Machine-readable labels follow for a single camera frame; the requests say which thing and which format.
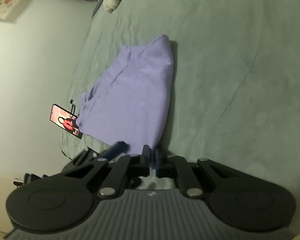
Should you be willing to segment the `purple pants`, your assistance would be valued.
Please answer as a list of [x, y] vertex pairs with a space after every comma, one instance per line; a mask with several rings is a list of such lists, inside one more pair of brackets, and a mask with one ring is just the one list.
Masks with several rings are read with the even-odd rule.
[[174, 59], [167, 35], [144, 46], [123, 46], [94, 86], [81, 95], [76, 124], [83, 134], [129, 154], [157, 146], [170, 107]]

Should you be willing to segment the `smartphone with lit screen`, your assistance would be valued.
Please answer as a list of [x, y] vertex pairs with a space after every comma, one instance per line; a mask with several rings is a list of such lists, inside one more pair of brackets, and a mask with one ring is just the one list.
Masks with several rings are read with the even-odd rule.
[[77, 116], [57, 104], [53, 104], [50, 112], [50, 121], [78, 139], [82, 139], [82, 132], [76, 124]]

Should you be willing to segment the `black phone stand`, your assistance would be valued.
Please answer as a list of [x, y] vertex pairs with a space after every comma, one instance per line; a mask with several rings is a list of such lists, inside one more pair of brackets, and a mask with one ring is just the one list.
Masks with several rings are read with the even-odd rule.
[[77, 115], [76, 115], [76, 105], [74, 104], [74, 101], [71, 99], [69, 103], [71, 105], [71, 109], [70, 109], [71, 116], [77, 117]]

